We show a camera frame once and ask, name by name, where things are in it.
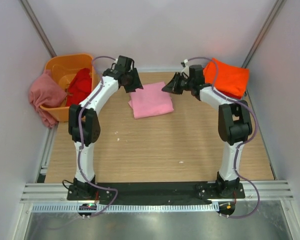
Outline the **pink t-shirt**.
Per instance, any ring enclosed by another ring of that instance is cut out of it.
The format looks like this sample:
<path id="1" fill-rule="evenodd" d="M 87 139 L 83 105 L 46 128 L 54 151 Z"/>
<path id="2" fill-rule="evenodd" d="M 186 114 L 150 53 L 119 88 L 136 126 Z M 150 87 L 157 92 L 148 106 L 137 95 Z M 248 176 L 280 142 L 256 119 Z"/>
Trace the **pink t-shirt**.
<path id="1" fill-rule="evenodd" d="M 143 89 L 138 88 L 130 93 L 128 104 L 135 119 L 156 117 L 174 111 L 170 94 L 162 91 L 165 85 L 163 81 L 145 84 Z"/>

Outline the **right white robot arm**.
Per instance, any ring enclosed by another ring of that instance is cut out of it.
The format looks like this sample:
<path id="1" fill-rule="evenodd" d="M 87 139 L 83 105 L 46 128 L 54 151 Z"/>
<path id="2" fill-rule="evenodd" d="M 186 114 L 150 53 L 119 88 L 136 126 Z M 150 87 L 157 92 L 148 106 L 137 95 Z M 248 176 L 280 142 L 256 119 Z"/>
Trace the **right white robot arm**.
<path id="1" fill-rule="evenodd" d="M 201 199 L 233 198 L 240 191 L 239 166 L 243 148 L 253 132 L 248 104 L 219 92 L 206 82 L 201 65 L 187 66 L 176 72 L 163 88 L 163 92 L 181 95 L 191 92 L 199 101 L 218 111 L 217 130 L 224 143 L 221 167 L 214 182 L 198 185 Z"/>

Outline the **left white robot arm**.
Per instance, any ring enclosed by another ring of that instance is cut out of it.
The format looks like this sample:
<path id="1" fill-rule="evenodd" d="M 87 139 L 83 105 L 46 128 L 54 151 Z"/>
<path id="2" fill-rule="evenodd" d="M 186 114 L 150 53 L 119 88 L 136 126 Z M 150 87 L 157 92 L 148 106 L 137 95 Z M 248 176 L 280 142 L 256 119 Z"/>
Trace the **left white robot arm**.
<path id="1" fill-rule="evenodd" d="M 135 61 L 122 55 L 99 76 L 99 83 L 83 101 L 69 107 L 68 133 L 75 146 L 76 173 L 68 187 L 68 200 L 90 200 L 100 189 L 94 171 L 94 148 L 101 133 L 99 113 L 120 87 L 126 93 L 143 88 Z"/>

